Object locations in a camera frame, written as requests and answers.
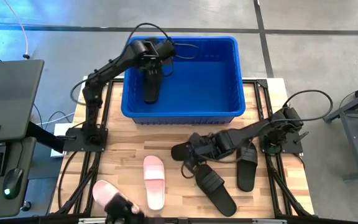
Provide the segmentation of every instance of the blue plastic bin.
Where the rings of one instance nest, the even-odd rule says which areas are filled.
[[[146,37],[133,37],[132,40]],[[137,124],[224,124],[246,110],[237,41],[233,37],[172,37],[174,73],[164,78],[158,100],[143,100],[143,76],[125,72],[122,113]],[[172,71],[165,65],[164,74]]]

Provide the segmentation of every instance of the wooden table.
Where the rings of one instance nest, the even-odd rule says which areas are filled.
[[[281,108],[287,99],[284,81],[281,78],[269,78],[268,89],[270,92],[273,111]],[[258,121],[255,93],[252,85],[244,85],[246,97],[246,112],[234,118],[227,125],[136,125],[133,120],[121,113],[122,83],[115,83],[107,127],[109,129],[108,145],[102,154],[99,167],[98,180],[107,180],[114,184],[131,201],[150,217],[161,215],[162,217],[205,217],[219,218],[221,215],[216,207],[208,200],[207,196],[198,188],[195,179],[185,179],[181,176],[181,162],[171,158],[171,147],[183,143],[193,132],[208,134],[227,128],[242,128]],[[74,123],[85,120],[85,107],[78,105],[75,111]],[[155,155],[161,158],[165,166],[165,206],[159,212],[148,209],[146,192],[143,180],[143,160],[145,156]],[[62,164],[64,167],[67,155]],[[84,153],[79,152],[68,166],[63,178],[62,203],[70,197],[78,185],[83,163]],[[283,154],[283,165],[289,189],[310,213],[313,207],[308,190],[306,175],[299,158],[292,154]],[[236,165],[208,163],[224,180],[224,186],[237,204],[237,212],[233,218],[272,218],[273,208],[270,196],[269,180],[264,155],[258,151],[258,167],[256,172],[255,188],[252,192],[243,192],[236,187]],[[280,208],[284,212],[283,197],[278,189]],[[85,190],[82,206],[86,204]],[[53,197],[51,212],[56,211],[57,194]],[[93,204],[92,217],[106,216],[103,208]]]

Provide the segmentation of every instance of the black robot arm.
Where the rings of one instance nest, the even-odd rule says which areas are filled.
[[[266,136],[269,145],[280,146],[286,143],[286,135],[299,131],[302,121],[294,108],[283,107],[261,121],[241,129],[227,129],[218,133],[200,136],[193,133],[188,142],[172,147],[172,157],[185,161],[190,172],[196,172],[205,160],[219,160],[234,153],[241,147],[248,147],[253,138]]]
[[[169,40],[157,44],[134,40],[120,56],[88,75],[82,91],[86,105],[86,119],[81,128],[83,142],[86,145],[101,145],[105,141],[106,130],[100,130],[96,122],[103,104],[103,87],[108,82],[128,68],[138,68],[144,74],[144,100],[146,103],[155,103],[163,78],[163,62],[174,55],[173,43]]]

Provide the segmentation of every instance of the concrete floor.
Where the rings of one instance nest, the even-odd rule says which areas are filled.
[[[10,0],[10,3],[26,24],[134,27],[147,21],[169,28],[258,28],[253,0],[64,3]],[[260,4],[265,29],[358,30],[358,1],[261,0]],[[6,23],[16,20],[0,0],[0,24]],[[169,34],[234,36],[239,43],[243,76],[267,77],[259,34],[222,33],[224,30],[216,34],[186,32]],[[45,60],[35,103],[46,120],[56,110],[74,111],[75,105],[68,96],[70,88],[107,59],[116,57],[129,33],[29,31],[27,35],[32,58]],[[358,35],[267,34],[266,37],[273,75],[285,79],[288,95],[309,88],[320,89],[331,95],[337,107],[344,96],[358,89]],[[21,31],[0,30],[0,59],[20,60],[24,47]],[[328,102],[319,96],[303,95],[291,105],[302,118],[310,118],[323,113]],[[315,121],[306,123],[303,130],[310,132],[303,140],[303,149],[315,213],[324,218],[358,221],[358,180],[346,184],[342,181],[342,175],[356,171],[342,124]],[[36,202],[42,204],[39,207],[47,208],[48,197]],[[43,209],[37,214],[43,215],[46,212]]]

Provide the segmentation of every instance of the pink slipper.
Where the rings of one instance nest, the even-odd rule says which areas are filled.
[[[160,210],[165,201],[164,164],[157,156],[147,156],[143,161],[147,204],[151,210]]]
[[[125,195],[123,195],[113,184],[105,180],[99,180],[93,185],[92,195],[96,203],[98,203],[103,208],[114,198],[116,195],[121,195],[123,198],[128,200]],[[137,205],[133,205],[131,209],[132,213],[139,213],[140,208]]]

